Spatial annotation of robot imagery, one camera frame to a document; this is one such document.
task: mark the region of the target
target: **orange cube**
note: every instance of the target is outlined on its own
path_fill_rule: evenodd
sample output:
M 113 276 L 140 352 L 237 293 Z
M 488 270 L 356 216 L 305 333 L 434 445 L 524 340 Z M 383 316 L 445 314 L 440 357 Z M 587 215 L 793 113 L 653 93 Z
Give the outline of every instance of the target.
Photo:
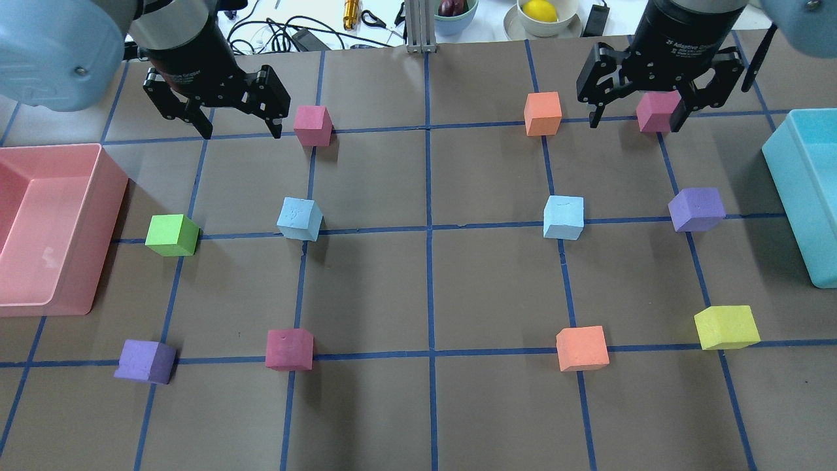
M 567 328 L 555 340 L 561 371 L 598 370 L 610 364 L 601 325 Z
M 523 108 L 527 136 L 554 136 L 561 124 L 561 99 L 557 91 L 530 93 Z

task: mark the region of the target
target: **metal post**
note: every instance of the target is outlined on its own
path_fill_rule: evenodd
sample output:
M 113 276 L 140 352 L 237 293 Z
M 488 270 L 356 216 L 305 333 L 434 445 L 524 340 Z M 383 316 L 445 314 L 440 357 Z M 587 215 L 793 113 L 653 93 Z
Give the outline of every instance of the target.
M 436 52 L 436 32 L 430 0 L 406 0 L 407 52 Z

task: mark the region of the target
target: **magenta cube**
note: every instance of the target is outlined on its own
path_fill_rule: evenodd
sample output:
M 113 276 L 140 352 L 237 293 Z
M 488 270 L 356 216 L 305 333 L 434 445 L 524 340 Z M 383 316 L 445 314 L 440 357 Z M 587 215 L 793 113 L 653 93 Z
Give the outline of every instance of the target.
M 126 340 L 119 356 L 119 368 L 115 378 L 167 385 L 172 375 L 174 355 L 177 351 L 160 342 Z
M 327 146 L 331 143 L 333 127 L 325 106 L 303 105 L 296 108 L 294 132 L 303 146 Z
M 669 212 L 677 232 L 709 230 L 727 216 L 717 188 L 683 189 L 669 203 Z
M 636 117 L 640 132 L 670 132 L 671 115 L 680 104 L 680 93 L 668 91 L 645 93 L 636 107 Z
M 310 370 L 314 363 L 314 336 L 305 329 L 267 332 L 264 365 L 276 371 Z

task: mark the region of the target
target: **white table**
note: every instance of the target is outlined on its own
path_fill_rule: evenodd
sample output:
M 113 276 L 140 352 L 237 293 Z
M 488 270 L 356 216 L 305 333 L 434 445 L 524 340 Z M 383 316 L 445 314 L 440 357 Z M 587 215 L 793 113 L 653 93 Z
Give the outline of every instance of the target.
M 587 22 L 588 13 L 594 4 L 601 4 L 601 2 L 595 0 L 579 0 L 578 16 L 581 19 L 581 24 Z M 633 34 L 645 9 L 645 4 L 646 0 L 609 0 L 610 15 L 604 29 L 604 34 Z M 253 0 L 250 0 L 250 5 L 242 12 L 239 12 L 238 17 L 233 20 L 227 20 L 222 15 L 220 20 L 221 30 L 226 34 L 233 24 L 250 12 L 253 5 Z M 258 4 L 255 5 L 254 14 L 250 19 L 264 20 L 265 18 L 272 18 L 277 22 L 283 23 L 294 15 L 305 15 L 329 24 L 332 28 L 342 33 L 375 39 L 384 43 L 388 42 L 391 45 L 401 44 L 400 37 L 397 37 L 395 34 L 390 34 L 389 31 L 380 28 L 369 28 L 360 22 L 358 22 L 355 30 L 345 31 L 342 26 L 343 5 L 344 0 L 280 0 L 279 7 L 276 8 L 276 0 L 259 0 Z M 509 9 L 514 6 L 515 0 L 480 0 L 474 21 L 465 31 L 453 36 L 437 34 L 436 38 L 440 43 L 506 41 L 508 38 L 503 29 L 503 18 Z M 361 0 L 361 10 L 370 10 L 390 26 L 400 7 L 401 2 L 399 0 Z M 293 23 L 321 28 L 315 23 L 306 22 L 305 20 L 295 20 Z M 747 6 L 736 22 L 735 29 L 760 29 L 767 28 L 768 26 L 770 26 L 770 20 L 762 10 L 753 6 Z M 399 27 L 399 30 L 403 30 L 403 23 Z M 315 34 L 330 48 L 340 49 L 340 44 L 333 34 Z M 265 41 L 269 37 L 269 31 L 266 28 L 260 29 L 259 25 L 242 27 L 234 35 L 234 39 L 245 39 L 259 47 L 260 44 L 257 44 L 259 39 Z M 352 39 L 345 40 L 347 47 L 357 42 Z

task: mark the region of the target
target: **yellow screwdriver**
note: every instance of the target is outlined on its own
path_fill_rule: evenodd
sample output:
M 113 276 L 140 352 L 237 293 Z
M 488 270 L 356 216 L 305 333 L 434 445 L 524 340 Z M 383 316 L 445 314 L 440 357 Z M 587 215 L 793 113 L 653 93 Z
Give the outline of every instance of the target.
M 360 9 L 360 0 L 346 0 L 346 10 L 343 12 L 343 29 L 349 31 L 357 24 L 357 10 Z

